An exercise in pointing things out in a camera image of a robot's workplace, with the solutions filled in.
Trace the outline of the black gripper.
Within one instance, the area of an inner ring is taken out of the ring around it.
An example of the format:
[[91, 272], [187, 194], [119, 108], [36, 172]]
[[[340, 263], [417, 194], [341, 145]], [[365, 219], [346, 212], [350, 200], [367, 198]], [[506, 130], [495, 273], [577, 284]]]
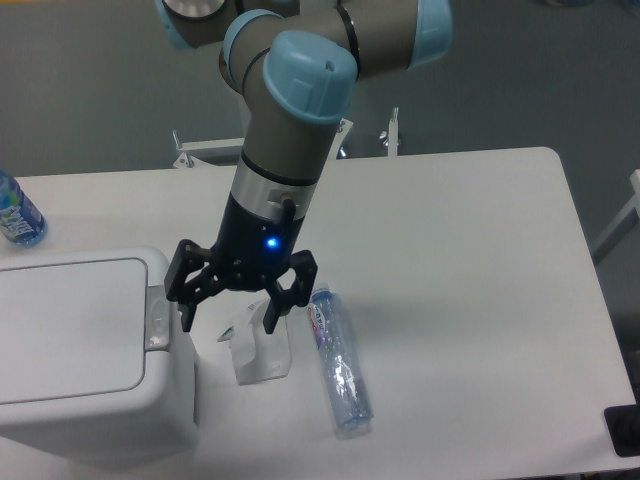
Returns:
[[[278, 321], [294, 306], [310, 300], [318, 265], [310, 250], [294, 251], [303, 223], [296, 217], [293, 198], [283, 194], [275, 219], [262, 218], [229, 197], [218, 238], [210, 248], [181, 240], [164, 279], [166, 298], [177, 304], [182, 331], [192, 329], [198, 305], [224, 290], [255, 292], [264, 289], [269, 304], [262, 324], [273, 334]], [[295, 273], [289, 288], [280, 278]]]

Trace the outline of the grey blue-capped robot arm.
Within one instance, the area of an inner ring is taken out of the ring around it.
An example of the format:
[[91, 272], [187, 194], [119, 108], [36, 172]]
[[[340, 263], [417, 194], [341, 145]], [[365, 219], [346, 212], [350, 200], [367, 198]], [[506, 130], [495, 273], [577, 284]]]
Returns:
[[263, 327], [311, 297], [317, 265], [295, 243], [338, 126], [360, 80], [441, 58], [453, 38], [446, 1], [159, 1], [181, 49], [219, 44], [220, 71], [250, 119], [220, 230], [211, 247], [178, 244], [168, 299], [192, 327], [222, 291], [265, 291]]

